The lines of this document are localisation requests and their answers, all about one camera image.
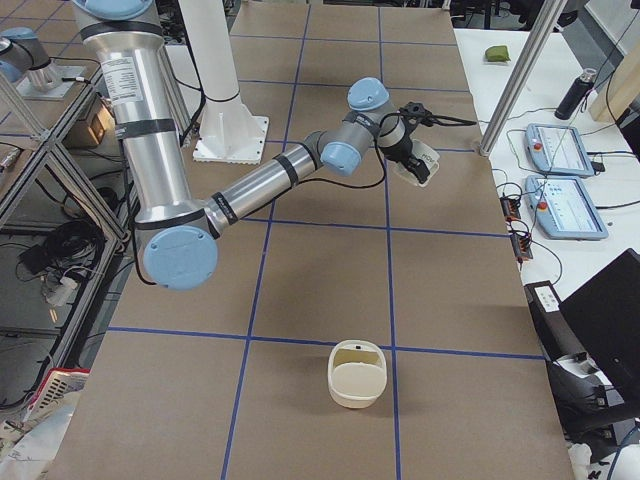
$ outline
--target small white bin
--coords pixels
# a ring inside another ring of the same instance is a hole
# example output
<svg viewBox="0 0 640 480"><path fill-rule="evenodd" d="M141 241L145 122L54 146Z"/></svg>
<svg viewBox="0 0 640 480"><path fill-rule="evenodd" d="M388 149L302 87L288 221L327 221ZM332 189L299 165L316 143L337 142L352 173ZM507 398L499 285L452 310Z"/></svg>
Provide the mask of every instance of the small white bin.
<svg viewBox="0 0 640 480"><path fill-rule="evenodd" d="M345 340L329 356L329 393L347 408L373 404L387 385L387 361L377 345L364 340Z"/></svg>

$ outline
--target black water bottle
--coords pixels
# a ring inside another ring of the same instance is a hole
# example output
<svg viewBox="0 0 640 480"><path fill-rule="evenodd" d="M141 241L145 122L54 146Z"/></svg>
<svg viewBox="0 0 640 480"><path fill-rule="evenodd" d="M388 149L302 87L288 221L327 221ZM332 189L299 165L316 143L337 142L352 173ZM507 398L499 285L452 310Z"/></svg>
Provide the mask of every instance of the black water bottle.
<svg viewBox="0 0 640 480"><path fill-rule="evenodd" d="M593 68L585 68L582 75L574 80L573 85L556 108L557 118L568 120L571 117L587 92L593 88L596 75L597 72Z"/></svg>

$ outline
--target tablet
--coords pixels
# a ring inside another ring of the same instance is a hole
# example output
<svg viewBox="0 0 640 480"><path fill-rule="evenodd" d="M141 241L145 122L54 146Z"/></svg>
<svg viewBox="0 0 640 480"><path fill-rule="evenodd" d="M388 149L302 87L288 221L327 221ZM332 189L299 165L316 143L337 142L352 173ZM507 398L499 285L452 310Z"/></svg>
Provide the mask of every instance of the tablet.
<svg viewBox="0 0 640 480"><path fill-rule="evenodd" d="M529 208L549 238L601 240L609 236L580 177L531 175L525 185Z"/></svg>
<svg viewBox="0 0 640 480"><path fill-rule="evenodd" d="M591 159L575 127L532 123L525 132L525 149L540 172L591 177Z"/></svg>

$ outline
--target blue joint cap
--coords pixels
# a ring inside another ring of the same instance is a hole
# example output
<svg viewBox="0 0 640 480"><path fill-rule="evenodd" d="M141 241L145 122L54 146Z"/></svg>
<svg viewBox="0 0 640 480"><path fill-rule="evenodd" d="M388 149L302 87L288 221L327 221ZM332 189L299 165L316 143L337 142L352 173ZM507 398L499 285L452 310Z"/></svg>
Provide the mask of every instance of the blue joint cap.
<svg viewBox="0 0 640 480"><path fill-rule="evenodd" d="M0 36L9 40L36 40L38 38L35 32L27 27L8 28L4 32L0 32Z"/></svg>
<svg viewBox="0 0 640 480"><path fill-rule="evenodd" d="M358 168L362 156L348 143L329 142L322 150L320 161L333 173L348 177Z"/></svg>
<svg viewBox="0 0 640 480"><path fill-rule="evenodd" d="M389 92L377 78L366 77L351 86L347 101L352 110L367 112L387 103Z"/></svg>
<svg viewBox="0 0 640 480"><path fill-rule="evenodd" d="M102 20L131 20L147 11L153 0L73 0L73 3Z"/></svg>
<svg viewBox="0 0 640 480"><path fill-rule="evenodd" d="M218 263L218 247L208 232L190 225L167 228L154 235L144 250L151 278L171 290L202 285Z"/></svg>
<svg viewBox="0 0 640 480"><path fill-rule="evenodd" d="M22 77L22 72L7 62L0 62L0 73L4 74L11 83L17 82Z"/></svg>

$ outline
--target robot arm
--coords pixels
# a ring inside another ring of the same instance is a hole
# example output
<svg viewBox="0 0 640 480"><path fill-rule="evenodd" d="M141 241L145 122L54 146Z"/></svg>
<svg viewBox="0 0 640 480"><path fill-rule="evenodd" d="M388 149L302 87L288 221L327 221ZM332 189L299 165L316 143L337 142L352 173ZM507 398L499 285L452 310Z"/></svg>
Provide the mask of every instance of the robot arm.
<svg viewBox="0 0 640 480"><path fill-rule="evenodd" d="M26 72L34 88L46 92L62 78L36 34L30 28L16 27L0 32L0 72L17 82Z"/></svg>
<svg viewBox="0 0 640 480"><path fill-rule="evenodd" d="M311 134L207 201L194 199L162 84L163 37L153 1L73 1L83 41L102 64L116 135L138 190L144 267L159 285L187 290L204 283L217 263L214 238L225 228L322 166L350 175L374 141L426 184L429 169L409 137L415 125L400 118L378 80L366 78L350 89L351 111L339 128Z"/></svg>
<svg viewBox="0 0 640 480"><path fill-rule="evenodd" d="M374 141L388 160L400 162L419 184L426 184L429 168L414 155L410 129L384 85L375 78L359 80L350 88L347 100L351 111L339 128L312 133L302 145L211 197L207 206L217 234L323 166L338 175L351 175Z"/></svg>

